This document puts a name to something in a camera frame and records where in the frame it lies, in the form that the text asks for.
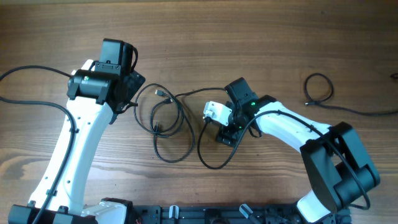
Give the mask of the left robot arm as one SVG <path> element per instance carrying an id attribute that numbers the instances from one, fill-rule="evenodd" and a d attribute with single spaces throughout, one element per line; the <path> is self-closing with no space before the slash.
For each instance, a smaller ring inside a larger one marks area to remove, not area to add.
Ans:
<path id="1" fill-rule="evenodd" d="M 13 205 L 9 223 L 136 223 L 132 202 L 104 198 L 84 207 L 88 173 L 99 141 L 119 114 L 135 107 L 132 97 L 145 78 L 135 71 L 137 49 L 121 40 L 104 39 L 99 60 L 87 60 L 69 76 L 60 136 L 44 176 L 27 205 Z"/>

